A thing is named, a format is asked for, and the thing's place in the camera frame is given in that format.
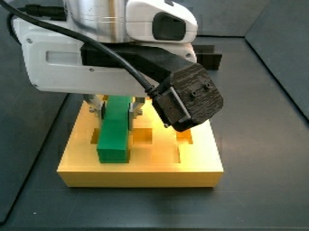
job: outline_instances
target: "green wedge block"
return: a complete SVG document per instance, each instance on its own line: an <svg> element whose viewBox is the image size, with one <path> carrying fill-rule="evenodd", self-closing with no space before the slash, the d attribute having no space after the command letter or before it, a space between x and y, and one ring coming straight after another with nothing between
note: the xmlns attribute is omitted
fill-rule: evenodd
<svg viewBox="0 0 309 231"><path fill-rule="evenodd" d="M128 162L131 97L108 97L96 151L100 163Z"/></svg>

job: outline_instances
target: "metal screw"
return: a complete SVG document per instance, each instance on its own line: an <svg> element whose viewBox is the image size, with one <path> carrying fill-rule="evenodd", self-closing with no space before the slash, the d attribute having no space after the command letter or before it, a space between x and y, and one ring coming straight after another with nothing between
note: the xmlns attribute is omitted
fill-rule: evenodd
<svg viewBox="0 0 309 231"><path fill-rule="evenodd" d="M191 92L190 94L191 97L198 97L198 93L195 91Z"/></svg>

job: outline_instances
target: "black bracket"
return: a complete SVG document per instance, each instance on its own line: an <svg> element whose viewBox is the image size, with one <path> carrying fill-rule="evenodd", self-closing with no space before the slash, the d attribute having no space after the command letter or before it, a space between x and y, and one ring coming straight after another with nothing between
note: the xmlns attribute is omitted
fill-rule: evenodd
<svg viewBox="0 0 309 231"><path fill-rule="evenodd" d="M132 67L159 83L152 105L166 126L182 132L202 124L222 108L223 98L198 63L156 47L105 44ZM80 48L85 66L122 68L89 44Z"/></svg>

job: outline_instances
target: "dark floor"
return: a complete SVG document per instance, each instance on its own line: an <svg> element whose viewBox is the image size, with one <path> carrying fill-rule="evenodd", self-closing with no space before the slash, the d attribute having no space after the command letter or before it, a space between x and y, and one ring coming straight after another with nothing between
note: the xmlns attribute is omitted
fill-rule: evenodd
<svg viewBox="0 0 309 231"><path fill-rule="evenodd" d="M225 166L214 189L68 189L56 166L79 111L71 95L2 228L309 228L309 125L243 39L198 38L223 53L208 71Z"/></svg>

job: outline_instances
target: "yellow wooden block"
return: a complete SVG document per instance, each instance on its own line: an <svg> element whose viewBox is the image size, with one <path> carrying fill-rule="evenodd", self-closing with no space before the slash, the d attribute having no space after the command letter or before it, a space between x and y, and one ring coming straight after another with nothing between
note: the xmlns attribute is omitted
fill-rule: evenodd
<svg viewBox="0 0 309 231"><path fill-rule="evenodd" d="M166 129L151 100L130 132L130 163L100 163L97 118L83 104L57 173L69 187L214 187L223 173L208 122Z"/></svg>

